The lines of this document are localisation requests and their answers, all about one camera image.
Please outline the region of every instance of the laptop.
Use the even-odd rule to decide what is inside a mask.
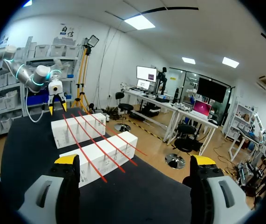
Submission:
[[[211,111],[211,105],[200,100],[196,100],[193,106],[191,114],[208,120],[209,112]]]

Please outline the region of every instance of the wooden floor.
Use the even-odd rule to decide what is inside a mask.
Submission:
[[[172,112],[168,113],[160,113],[158,116],[153,117],[154,120],[159,121],[161,123],[168,124]],[[133,122],[137,123],[138,125],[142,126],[144,129],[148,130],[149,132],[163,138],[165,131],[157,126],[154,123],[151,123],[149,121],[141,122],[138,120],[134,120],[129,118]],[[110,120],[107,125],[114,129],[114,125],[117,123],[121,123],[120,120]],[[138,126],[134,125],[133,123],[125,120],[125,123],[131,127],[131,133],[138,137],[137,142],[137,148],[144,153],[147,154],[147,156],[141,154],[140,152],[136,151],[135,154],[147,162],[148,164],[152,165],[154,168],[162,172],[163,174],[167,175],[168,177],[178,181],[182,182],[182,180],[190,174],[190,156],[186,153],[180,152],[177,149],[172,149],[172,146],[167,146],[165,143],[163,143],[160,139],[154,137],[153,135],[147,133],[143,129],[139,128]],[[114,135],[109,130],[106,130],[108,134]],[[203,128],[201,129],[201,132],[199,133],[198,139],[202,139],[205,135],[203,135]],[[3,146],[6,140],[6,135],[0,136],[0,166],[1,166],[1,156],[3,151]],[[217,166],[221,169],[226,169],[227,167],[230,168],[230,172],[233,172],[233,164],[238,164],[242,159],[246,157],[245,153],[248,153],[246,150],[241,150],[240,153],[236,156],[236,158],[233,161],[233,164],[227,161],[226,159],[230,160],[230,156],[228,153],[228,149],[231,145],[232,141],[224,139],[223,134],[221,133],[221,128],[217,129],[206,148],[203,156],[210,157],[213,159]],[[165,163],[165,156],[170,153],[179,153],[181,157],[185,160],[185,167],[180,170],[172,169]],[[246,199],[247,204],[250,208],[253,207],[253,198],[247,197]]]

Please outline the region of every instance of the computer monitor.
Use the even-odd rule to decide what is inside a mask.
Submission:
[[[145,90],[148,90],[150,87],[150,82],[146,80],[139,79],[137,83],[138,88],[143,88]]]
[[[208,116],[211,110],[211,105],[205,102],[196,100],[193,106],[193,110],[205,116]]]
[[[157,69],[137,66],[137,78],[150,82],[156,82]]]

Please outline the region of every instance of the chair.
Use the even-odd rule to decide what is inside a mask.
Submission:
[[[196,128],[187,124],[180,124],[177,127],[178,138],[174,142],[175,148],[179,151],[189,153],[192,151],[192,142],[193,139],[188,137],[189,134],[194,135],[196,132]],[[173,169],[182,169],[184,168],[185,161],[178,154],[168,154],[165,156],[165,162]]]
[[[124,111],[124,113],[130,112],[134,109],[134,107],[130,104],[121,104],[120,99],[124,98],[124,93],[123,92],[117,92],[115,94],[115,99],[116,101],[119,99],[119,104],[118,104],[118,108],[121,109],[121,111]],[[120,132],[125,132],[125,131],[130,131],[131,127],[129,125],[126,125],[124,123],[124,115],[123,115],[123,122],[121,124],[116,124],[114,125],[114,128]]]

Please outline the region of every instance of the black monitor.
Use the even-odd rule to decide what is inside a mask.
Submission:
[[[226,86],[218,84],[208,79],[199,78],[197,94],[222,103],[226,93]]]

